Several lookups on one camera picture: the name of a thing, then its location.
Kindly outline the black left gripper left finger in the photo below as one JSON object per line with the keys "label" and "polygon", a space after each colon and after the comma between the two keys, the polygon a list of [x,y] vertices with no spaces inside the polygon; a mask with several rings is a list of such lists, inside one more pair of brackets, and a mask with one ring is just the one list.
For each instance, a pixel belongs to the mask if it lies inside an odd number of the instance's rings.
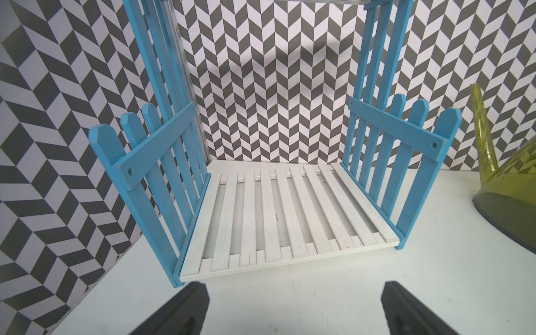
{"label": "black left gripper left finger", "polygon": [[200,334],[208,308],[207,286],[191,282],[131,334]]}

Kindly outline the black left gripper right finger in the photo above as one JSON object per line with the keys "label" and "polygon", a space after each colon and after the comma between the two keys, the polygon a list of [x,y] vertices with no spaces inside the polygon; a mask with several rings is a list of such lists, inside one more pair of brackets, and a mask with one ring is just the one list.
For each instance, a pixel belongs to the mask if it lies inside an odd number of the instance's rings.
{"label": "black left gripper right finger", "polygon": [[381,302],[390,334],[458,334],[397,281],[385,283]]}

